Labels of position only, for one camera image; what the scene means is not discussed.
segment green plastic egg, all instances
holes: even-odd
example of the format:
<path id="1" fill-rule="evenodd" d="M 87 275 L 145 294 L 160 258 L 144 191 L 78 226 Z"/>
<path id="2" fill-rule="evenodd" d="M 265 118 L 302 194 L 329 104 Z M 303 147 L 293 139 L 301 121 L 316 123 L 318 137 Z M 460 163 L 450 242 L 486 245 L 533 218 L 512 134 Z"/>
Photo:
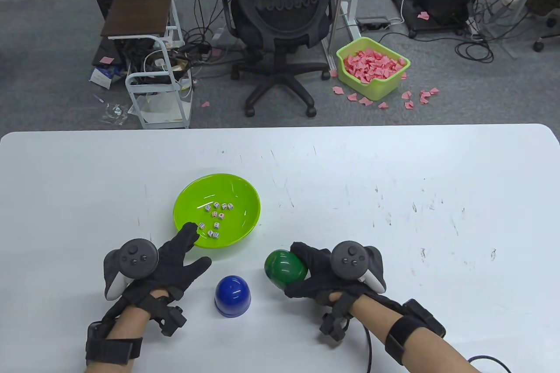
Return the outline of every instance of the green plastic egg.
<path id="1" fill-rule="evenodd" d="M 281 290 L 295 281 L 303 281 L 308 274 L 305 264 L 290 251 L 277 249 L 264 261 L 264 272 Z"/>

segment green basket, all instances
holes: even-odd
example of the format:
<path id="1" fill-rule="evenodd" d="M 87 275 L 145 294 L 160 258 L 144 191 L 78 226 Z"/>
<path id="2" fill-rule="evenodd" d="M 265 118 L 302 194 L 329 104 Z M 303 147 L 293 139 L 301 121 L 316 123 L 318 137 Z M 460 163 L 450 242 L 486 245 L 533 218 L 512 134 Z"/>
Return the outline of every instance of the green basket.
<path id="1" fill-rule="evenodd" d="M 370 84 L 363 84 L 361 81 L 356 79 L 356 77 L 346 71 L 344 68 L 344 59 L 350 55 L 356 55 L 359 51 L 365 51 L 368 48 L 380 52 L 390 59 L 398 60 L 402 58 L 406 61 L 406 65 L 388 79 L 373 79 Z M 366 37 L 356 39 L 345 47 L 342 47 L 336 52 L 336 56 L 338 57 L 338 79 L 342 81 L 342 83 L 352 87 L 355 91 L 362 93 L 362 95 L 370 99 L 370 101 L 378 101 L 398 88 L 400 86 L 400 82 L 402 81 L 401 77 L 403 73 L 408 67 L 410 67 L 410 60 L 406 57 L 403 57 L 373 39 Z"/>

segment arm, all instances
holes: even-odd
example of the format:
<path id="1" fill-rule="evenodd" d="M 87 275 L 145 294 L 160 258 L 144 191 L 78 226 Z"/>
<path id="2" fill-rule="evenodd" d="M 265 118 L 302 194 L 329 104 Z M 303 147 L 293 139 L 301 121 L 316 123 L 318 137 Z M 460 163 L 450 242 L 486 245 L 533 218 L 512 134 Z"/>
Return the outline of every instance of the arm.
<path id="1" fill-rule="evenodd" d="M 169 296 L 168 292 L 164 290 L 154 290 L 150 294 L 156 299 L 162 296 Z M 107 339 L 140 338 L 144 335 L 144 329 L 146 329 L 146 325 L 148 325 L 149 321 L 150 314 L 148 312 L 138 307 L 128 306 L 116 321 Z M 130 373 L 133 364 L 133 359 L 125 366 L 108 363 L 92 363 L 87 367 L 86 373 Z"/>
<path id="2" fill-rule="evenodd" d="M 336 300 L 339 293 L 333 293 Z M 362 295 L 350 312 L 383 344 L 394 323 L 402 317 L 397 312 Z M 478 373 L 453 347 L 426 328 L 419 328 L 404 345 L 402 363 L 410 373 Z"/>

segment hand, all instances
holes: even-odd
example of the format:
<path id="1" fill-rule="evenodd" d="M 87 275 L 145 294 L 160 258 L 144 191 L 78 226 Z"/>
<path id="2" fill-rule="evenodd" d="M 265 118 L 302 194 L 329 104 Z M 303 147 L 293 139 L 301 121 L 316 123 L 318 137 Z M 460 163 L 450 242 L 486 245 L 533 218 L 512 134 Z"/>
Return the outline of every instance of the hand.
<path id="1" fill-rule="evenodd" d="M 309 297 L 310 299 L 315 299 L 320 304 L 330 305 L 342 295 L 342 293 L 338 292 L 346 292 L 355 297 L 365 294 L 385 307 L 402 313 L 403 309 L 400 304 L 387 297 L 378 295 L 370 287 L 357 279 L 347 280 L 338 277 L 330 266 L 330 251 L 328 249 L 319 250 L 302 242 L 294 242 L 290 247 L 290 252 L 294 253 L 307 265 L 311 276 L 304 281 L 289 284 L 284 290 L 286 296 L 290 298 Z M 328 301 L 321 301 L 321 295 L 325 293 L 328 293 Z"/>

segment chair leg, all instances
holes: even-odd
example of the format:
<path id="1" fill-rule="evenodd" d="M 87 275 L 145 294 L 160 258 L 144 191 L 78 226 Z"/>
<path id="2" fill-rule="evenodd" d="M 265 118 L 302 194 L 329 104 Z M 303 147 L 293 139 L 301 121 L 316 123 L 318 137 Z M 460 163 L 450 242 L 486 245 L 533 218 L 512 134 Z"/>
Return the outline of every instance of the chair leg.
<path id="1" fill-rule="evenodd" d="M 282 79 L 280 83 L 285 86 L 288 86 L 296 95 L 300 97 L 302 101 L 308 106 L 307 111 L 305 112 L 306 115 L 310 118 L 313 118 L 317 115 L 317 111 L 315 109 L 315 101 L 313 100 L 312 96 L 309 92 L 305 89 L 305 87 L 291 74 L 282 74 Z"/>

